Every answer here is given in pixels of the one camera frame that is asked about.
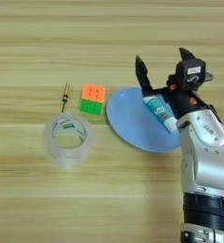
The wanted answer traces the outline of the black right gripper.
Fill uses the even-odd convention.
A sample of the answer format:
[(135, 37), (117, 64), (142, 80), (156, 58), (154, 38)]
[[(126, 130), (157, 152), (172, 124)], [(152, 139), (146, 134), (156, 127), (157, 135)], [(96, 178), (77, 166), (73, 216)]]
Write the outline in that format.
[[(191, 51), (183, 47), (179, 48), (179, 52), (182, 61), (188, 61), (195, 58), (195, 55)], [(154, 91), (149, 78), (147, 77), (147, 67), (140, 56), (136, 56), (135, 68), (142, 95), (144, 97), (151, 96), (154, 95), (155, 92), (156, 94), (161, 95), (170, 105), (177, 120), (188, 113), (198, 110), (210, 109), (215, 111), (215, 108), (211, 104), (205, 103), (191, 86), (183, 87), (180, 85), (176, 74), (168, 76), (168, 81), (165, 87), (158, 88)]]

